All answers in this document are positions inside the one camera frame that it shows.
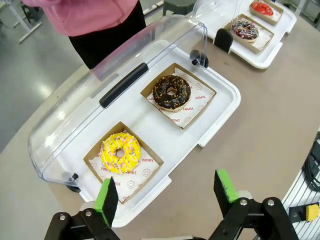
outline yellow icing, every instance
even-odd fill
[[[118,149],[124,151],[122,157],[116,156]],[[139,163],[141,156],[137,139],[128,133],[116,133],[102,141],[101,160],[104,167],[115,174],[132,171]]]

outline red icing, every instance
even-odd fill
[[[263,15],[272,16],[274,14],[274,11],[272,11],[271,7],[263,2],[255,2],[251,5],[251,7]]]

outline cardboard tray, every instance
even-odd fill
[[[203,84],[204,86],[206,86],[207,88],[209,88],[211,91],[214,92],[213,97],[210,98],[210,100],[206,103],[206,105],[201,109],[201,111],[199,111],[199,113],[191,120],[188,122],[188,124],[185,127],[181,127],[178,126],[182,129],[185,129],[187,126],[189,126],[191,123],[193,123],[200,115],[201,113],[204,111],[204,109],[208,106],[208,104],[215,98],[215,96],[217,95],[217,92],[210,87],[208,84],[206,84],[205,82],[203,82],[200,78],[198,78],[197,76],[195,76],[194,74],[192,74],[190,71],[186,70],[185,68],[183,68],[182,66],[180,66],[177,63],[173,63],[170,66],[168,66],[165,70],[163,70],[155,79],[153,79],[142,91],[141,91],[141,95],[148,101],[148,96],[152,93],[152,90],[154,89],[154,86],[156,84],[156,82],[161,79],[164,76],[168,76],[168,75],[172,75],[173,73],[175,73],[175,68],[180,69],[181,71],[185,72],[186,74],[188,74],[189,76],[193,77],[194,79],[196,79],[198,82],[200,82],[201,84]]]
[[[91,172],[95,175],[95,177],[101,182],[103,183],[102,179],[100,178],[100,176],[96,173],[96,171],[94,170],[94,168],[92,167],[92,165],[90,164],[89,160],[92,160],[93,158],[95,158],[99,153],[100,153],[100,149],[101,149],[101,145],[102,145],[102,141],[106,140],[108,137],[110,137],[113,134],[117,134],[117,133],[121,133],[124,130],[126,130],[130,135],[134,136],[141,148],[143,148],[152,158],[153,160],[159,165],[159,167],[147,178],[147,180],[145,180],[141,186],[139,186],[139,188],[137,188],[131,195],[130,197],[128,197],[126,200],[124,200],[121,203],[125,203],[126,201],[128,201],[130,198],[132,198],[140,189],[142,189],[148,181],[150,181],[150,179],[157,173],[157,171],[160,169],[160,167],[162,166],[162,164],[164,163],[164,161],[144,142],[141,140],[141,138],[139,138],[129,127],[127,127],[125,124],[123,124],[121,121],[116,124],[110,131],[108,131],[92,148],[91,150],[85,155],[85,157],[83,158],[85,164],[88,166],[88,168],[91,170]]]
[[[267,17],[267,16],[261,14],[260,12],[254,10],[254,9],[251,7],[252,4],[258,3],[258,2],[265,3],[265,4],[269,5],[270,7],[272,7],[274,10],[276,10],[278,13],[280,13],[280,17],[279,17],[278,21],[275,21],[275,20],[271,19],[270,17]],[[284,10],[283,10],[281,7],[273,4],[273,3],[272,3],[271,1],[269,1],[269,0],[254,0],[254,1],[250,4],[250,6],[249,6],[249,10],[250,10],[250,13],[251,13],[252,15],[255,15],[255,16],[263,19],[264,21],[266,21],[267,23],[269,23],[269,24],[271,24],[271,25],[276,25],[277,22],[279,22],[279,20],[281,19],[283,13],[284,13]]]
[[[232,31],[231,31],[231,34],[233,36],[233,39],[236,40],[237,42],[241,43],[243,46],[245,46],[246,48],[248,48],[250,51],[254,52],[255,54],[258,54],[260,52],[262,52],[267,46],[268,44],[270,43],[271,39],[273,38],[274,36],[274,33],[272,31],[270,31],[269,29],[265,28],[263,25],[261,25],[260,23],[258,23],[257,21],[253,20],[251,17],[248,17],[244,14],[240,14],[238,17],[238,19],[247,19],[248,21],[250,21],[251,23],[254,23],[255,25],[263,28],[264,30],[267,30],[268,32],[270,32],[272,34],[272,37],[270,38],[270,40],[266,43],[266,45],[264,45],[264,47],[262,49],[258,49],[256,47],[254,47],[251,43],[247,42],[246,40],[242,39],[241,37],[239,37],[238,35],[234,34]],[[227,29],[227,30],[230,30],[231,28],[231,22],[229,22],[224,28]]]

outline yellow button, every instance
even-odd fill
[[[305,219],[307,222],[315,220],[319,215],[319,206],[317,204],[306,207]]]

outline pink shirt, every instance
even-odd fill
[[[22,0],[43,8],[54,28],[65,36],[79,36],[123,23],[138,0]]]

